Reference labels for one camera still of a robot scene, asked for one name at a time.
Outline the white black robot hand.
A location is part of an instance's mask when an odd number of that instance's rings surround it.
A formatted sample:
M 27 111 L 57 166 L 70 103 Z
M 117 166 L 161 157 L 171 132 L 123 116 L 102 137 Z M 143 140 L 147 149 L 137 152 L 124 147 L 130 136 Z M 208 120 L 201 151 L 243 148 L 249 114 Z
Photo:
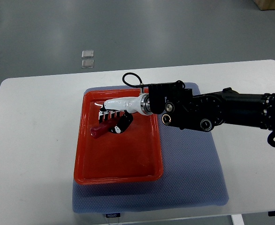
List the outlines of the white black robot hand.
M 103 121 L 118 121 L 111 133 L 121 134 L 133 121 L 133 113 L 149 115 L 149 94 L 140 94 L 138 97 L 120 97 L 106 100 L 103 109 L 99 111 L 99 123 Z

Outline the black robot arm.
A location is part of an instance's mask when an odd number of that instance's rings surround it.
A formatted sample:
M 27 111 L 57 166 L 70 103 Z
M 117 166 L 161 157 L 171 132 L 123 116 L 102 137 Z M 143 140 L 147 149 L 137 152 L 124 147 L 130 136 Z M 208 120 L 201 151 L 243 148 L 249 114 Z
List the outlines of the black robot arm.
M 275 93 L 240 94 L 232 88 L 193 95 L 182 81 L 148 84 L 147 94 L 107 100 L 99 111 L 99 122 L 123 111 L 112 133 L 124 132 L 133 113 L 161 114 L 166 126 L 209 132 L 222 123 L 275 131 Z

